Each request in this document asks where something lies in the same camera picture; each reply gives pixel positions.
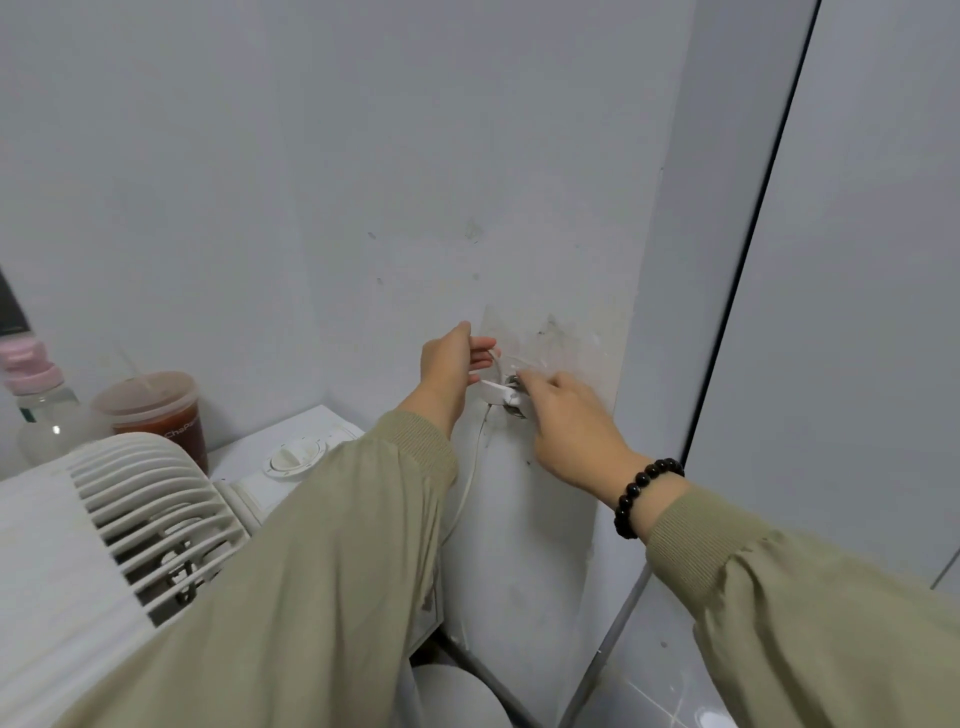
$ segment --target white plug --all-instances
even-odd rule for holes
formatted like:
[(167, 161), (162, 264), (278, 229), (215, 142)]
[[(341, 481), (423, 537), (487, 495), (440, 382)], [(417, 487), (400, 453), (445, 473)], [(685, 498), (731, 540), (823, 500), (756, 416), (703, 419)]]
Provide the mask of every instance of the white plug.
[(524, 420), (535, 420), (537, 410), (530, 395), (518, 392), (513, 387), (497, 384), (486, 379), (480, 380), (480, 399), (498, 407), (511, 407), (520, 413)]

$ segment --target white fan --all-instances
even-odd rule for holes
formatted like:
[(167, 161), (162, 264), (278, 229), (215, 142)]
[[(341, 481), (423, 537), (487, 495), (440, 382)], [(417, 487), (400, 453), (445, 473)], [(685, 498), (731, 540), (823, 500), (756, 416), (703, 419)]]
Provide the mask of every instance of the white fan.
[(0, 725), (50, 725), (248, 538), (158, 435), (117, 435), (0, 483)]

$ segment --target ribbed cuff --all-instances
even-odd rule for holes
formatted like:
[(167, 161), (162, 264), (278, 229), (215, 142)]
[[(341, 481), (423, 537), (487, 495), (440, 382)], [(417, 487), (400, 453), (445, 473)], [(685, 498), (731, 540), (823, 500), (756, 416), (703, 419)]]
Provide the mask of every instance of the ribbed cuff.
[(696, 618), (727, 560), (772, 530), (758, 516), (694, 487), (657, 520), (647, 544), (647, 561)]
[(367, 435), (386, 440), (410, 455), (423, 474), (445, 489), (457, 479), (457, 455), (435, 425), (413, 412), (395, 409), (380, 418)]

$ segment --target plastic cup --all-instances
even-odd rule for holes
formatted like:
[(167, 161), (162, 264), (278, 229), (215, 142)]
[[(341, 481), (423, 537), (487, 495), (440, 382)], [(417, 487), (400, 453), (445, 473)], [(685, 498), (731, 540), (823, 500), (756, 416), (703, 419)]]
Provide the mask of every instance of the plastic cup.
[(153, 432), (186, 450), (204, 473), (206, 442), (197, 406), (197, 382), (184, 372), (156, 372), (105, 389), (90, 406), (104, 415), (114, 434)]

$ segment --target black bead bracelet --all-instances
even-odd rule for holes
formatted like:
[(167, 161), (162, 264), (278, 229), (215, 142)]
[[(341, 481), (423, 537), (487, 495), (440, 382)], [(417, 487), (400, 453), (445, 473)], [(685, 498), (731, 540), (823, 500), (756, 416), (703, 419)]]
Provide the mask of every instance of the black bead bracelet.
[(659, 478), (661, 473), (676, 473), (683, 476), (684, 466), (672, 457), (668, 457), (665, 460), (650, 463), (641, 473), (636, 474), (634, 482), (627, 486), (626, 493), (620, 496), (616, 510), (613, 512), (613, 525), (618, 535), (625, 539), (636, 538), (634, 528), (630, 525), (630, 509), (634, 507), (634, 501), (643, 489), (650, 485), (651, 480)]

